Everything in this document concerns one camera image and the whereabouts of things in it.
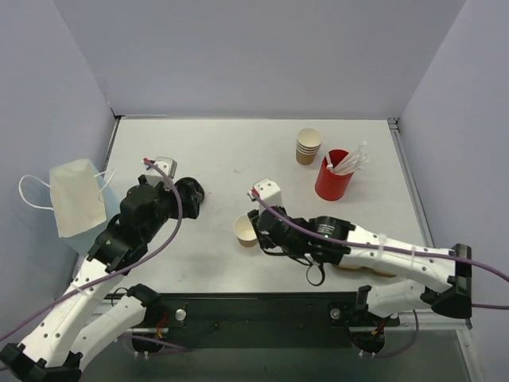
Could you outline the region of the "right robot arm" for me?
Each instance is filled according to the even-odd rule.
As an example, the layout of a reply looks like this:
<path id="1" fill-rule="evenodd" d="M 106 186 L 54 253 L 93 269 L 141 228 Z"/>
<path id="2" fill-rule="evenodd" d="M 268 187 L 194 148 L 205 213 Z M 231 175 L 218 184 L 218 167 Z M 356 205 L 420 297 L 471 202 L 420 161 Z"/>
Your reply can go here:
<path id="1" fill-rule="evenodd" d="M 415 309 L 430 309 L 447 318 L 472 316 L 468 246 L 428 249 L 388 239 L 331 216 L 294 219 L 283 207 L 254 209 L 247 217 L 267 255 L 286 256 L 320 270 L 331 264 L 398 276 L 398 283 L 358 289 L 352 313 L 361 324 Z"/>

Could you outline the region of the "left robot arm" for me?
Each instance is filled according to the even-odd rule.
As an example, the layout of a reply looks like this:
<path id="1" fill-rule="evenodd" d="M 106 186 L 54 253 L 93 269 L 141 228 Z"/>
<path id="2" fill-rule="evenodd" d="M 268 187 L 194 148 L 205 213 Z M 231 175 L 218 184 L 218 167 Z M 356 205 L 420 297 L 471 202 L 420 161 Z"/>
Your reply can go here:
<path id="1" fill-rule="evenodd" d="M 160 321 L 161 296 L 138 284 L 95 320 L 91 315 L 147 252 L 169 219 L 196 219 L 204 190 L 184 177 L 167 189 L 139 177 L 120 202 L 119 213 L 96 237 L 65 295 L 20 343 L 9 343 L 1 361 L 20 381 L 77 381 L 88 364 L 128 329 Z"/>

